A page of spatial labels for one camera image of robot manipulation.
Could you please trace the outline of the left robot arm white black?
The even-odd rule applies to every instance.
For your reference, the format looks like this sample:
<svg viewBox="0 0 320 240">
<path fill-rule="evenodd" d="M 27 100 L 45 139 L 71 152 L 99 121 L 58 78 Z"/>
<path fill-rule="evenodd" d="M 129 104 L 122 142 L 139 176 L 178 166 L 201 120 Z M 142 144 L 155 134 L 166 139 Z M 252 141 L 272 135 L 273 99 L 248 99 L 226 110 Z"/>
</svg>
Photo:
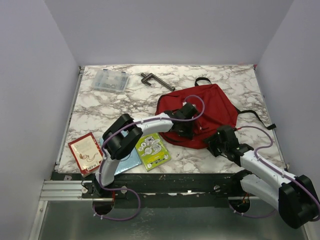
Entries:
<svg viewBox="0 0 320 240">
<path fill-rule="evenodd" d="M 122 114 L 102 136 L 103 159 L 92 181 L 93 191 L 101 198 L 110 194 L 110 184 L 115 179 L 120 161 L 130 155 L 141 137 L 183 131 L 184 127 L 197 117 L 196 107 L 189 102 L 178 110 L 166 110 L 158 115 L 141 119 L 132 118 L 127 113 Z"/>
</svg>

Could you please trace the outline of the green booklet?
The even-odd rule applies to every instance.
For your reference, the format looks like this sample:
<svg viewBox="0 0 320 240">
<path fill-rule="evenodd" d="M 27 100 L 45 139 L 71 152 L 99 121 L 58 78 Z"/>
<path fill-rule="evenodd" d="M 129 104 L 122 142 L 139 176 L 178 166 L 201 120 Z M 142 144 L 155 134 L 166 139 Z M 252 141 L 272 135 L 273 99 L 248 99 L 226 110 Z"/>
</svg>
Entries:
<svg viewBox="0 0 320 240">
<path fill-rule="evenodd" d="M 141 137 L 135 145 L 135 149 L 148 172 L 172 159 L 158 133 Z"/>
</svg>

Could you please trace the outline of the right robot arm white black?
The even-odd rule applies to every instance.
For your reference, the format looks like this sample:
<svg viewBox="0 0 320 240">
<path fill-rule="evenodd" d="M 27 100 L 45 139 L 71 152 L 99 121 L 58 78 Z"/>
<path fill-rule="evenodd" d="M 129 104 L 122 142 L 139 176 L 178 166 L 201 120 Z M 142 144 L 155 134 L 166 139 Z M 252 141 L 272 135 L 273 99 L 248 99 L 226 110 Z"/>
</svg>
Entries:
<svg viewBox="0 0 320 240">
<path fill-rule="evenodd" d="M 320 201 L 311 179 L 277 167 L 259 155 L 257 149 L 239 143 L 235 132 L 234 127 L 224 125 L 205 139 L 215 157 L 224 155 L 244 169 L 230 183 L 230 191 L 236 196 L 246 192 L 265 201 L 293 229 L 319 221 Z"/>
</svg>

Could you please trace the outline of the light blue book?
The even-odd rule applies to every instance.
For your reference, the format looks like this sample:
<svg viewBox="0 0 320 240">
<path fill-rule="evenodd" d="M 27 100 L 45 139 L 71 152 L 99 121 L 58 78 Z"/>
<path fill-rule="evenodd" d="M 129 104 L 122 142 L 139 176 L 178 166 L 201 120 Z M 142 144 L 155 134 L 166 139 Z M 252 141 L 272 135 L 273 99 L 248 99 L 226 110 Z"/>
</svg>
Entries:
<svg viewBox="0 0 320 240">
<path fill-rule="evenodd" d="M 116 168 L 114 175 L 119 175 L 128 170 L 131 170 L 142 164 L 142 161 L 137 153 L 137 150 L 134 148 L 132 152 L 125 158 L 120 160 L 119 165 Z"/>
</svg>

